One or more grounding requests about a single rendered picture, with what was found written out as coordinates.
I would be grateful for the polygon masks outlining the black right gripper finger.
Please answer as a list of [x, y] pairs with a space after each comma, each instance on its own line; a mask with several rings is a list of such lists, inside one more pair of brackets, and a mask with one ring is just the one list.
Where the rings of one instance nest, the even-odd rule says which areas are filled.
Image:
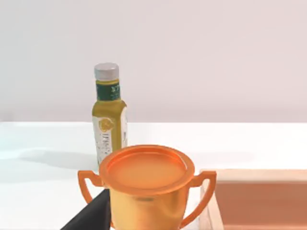
[[110, 230], [110, 192], [104, 189], [60, 230]]

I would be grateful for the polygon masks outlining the golden orange trophy cup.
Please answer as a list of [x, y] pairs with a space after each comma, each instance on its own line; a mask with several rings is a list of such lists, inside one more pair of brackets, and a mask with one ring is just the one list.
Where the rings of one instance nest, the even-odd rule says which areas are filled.
[[109, 190], [115, 230], [180, 230], [206, 208], [216, 186], [215, 171], [194, 172], [179, 150], [135, 145], [106, 156], [98, 174], [78, 171], [78, 182], [87, 203], [92, 197], [86, 179]]

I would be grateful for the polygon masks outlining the yellow-green bottle with grey cap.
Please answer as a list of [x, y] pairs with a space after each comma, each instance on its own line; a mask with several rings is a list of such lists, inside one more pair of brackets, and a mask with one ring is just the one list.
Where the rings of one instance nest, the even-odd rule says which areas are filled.
[[92, 122], [97, 163], [110, 153], [128, 145], [127, 105], [122, 100], [119, 66], [100, 63], [94, 67], [96, 102], [92, 108]]

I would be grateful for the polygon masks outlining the shallow salmon-coloured box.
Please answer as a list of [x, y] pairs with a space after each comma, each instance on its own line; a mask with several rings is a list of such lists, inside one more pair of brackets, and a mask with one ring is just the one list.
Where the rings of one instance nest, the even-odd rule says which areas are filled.
[[307, 230], [307, 170], [217, 169], [199, 230]]

